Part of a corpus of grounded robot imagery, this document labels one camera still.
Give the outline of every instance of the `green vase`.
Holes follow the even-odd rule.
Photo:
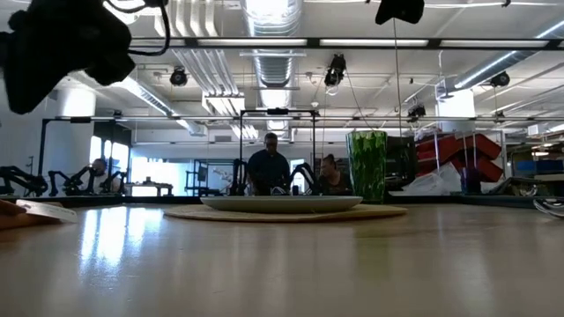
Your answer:
[[[377,130],[346,135],[352,187],[365,202],[383,202],[387,137],[386,132]]]

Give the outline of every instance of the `cork mat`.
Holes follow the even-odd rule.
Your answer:
[[[322,221],[350,221],[379,217],[403,216],[405,208],[360,204],[348,211],[308,214],[260,214],[234,211],[219,211],[206,205],[184,205],[165,210],[165,216],[194,220],[262,222],[262,223],[307,223]]]

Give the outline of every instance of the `dark shirt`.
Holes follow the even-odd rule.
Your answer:
[[[283,188],[290,184],[290,166],[280,153],[271,156],[267,150],[258,151],[250,157],[248,167],[259,195],[269,195],[270,188]]]
[[[319,186],[324,195],[352,195],[353,185],[348,174],[341,172],[337,185],[329,183],[325,176],[319,176]]]

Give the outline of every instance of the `person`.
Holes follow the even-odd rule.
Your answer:
[[[271,189],[280,187],[290,191],[290,165],[278,153],[278,137],[274,133],[264,136],[265,149],[250,157],[248,163],[249,181],[255,195],[270,195]]]
[[[319,186],[324,195],[352,195],[353,185],[348,174],[337,169],[333,154],[329,154],[321,162]]]
[[[106,163],[106,160],[103,158],[97,158],[92,162],[91,166],[95,171],[94,183],[93,183],[94,194],[100,194],[103,189],[101,187],[101,184],[108,179],[108,172],[107,172],[108,163]],[[90,180],[90,173],[85,173],[82,176],[81,180],[82,180],[81,189],[82,190],[87,189],[88,181]],[[117,193],[119,189],[120,189],[120,180],[116,177],[112,181],[110,190],[112,193]]]

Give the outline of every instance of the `table surface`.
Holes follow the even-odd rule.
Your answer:
[[[145,206],[0,232],[0,316],[559,316],[564,222],[409,206],[406,217],[236,224]]]

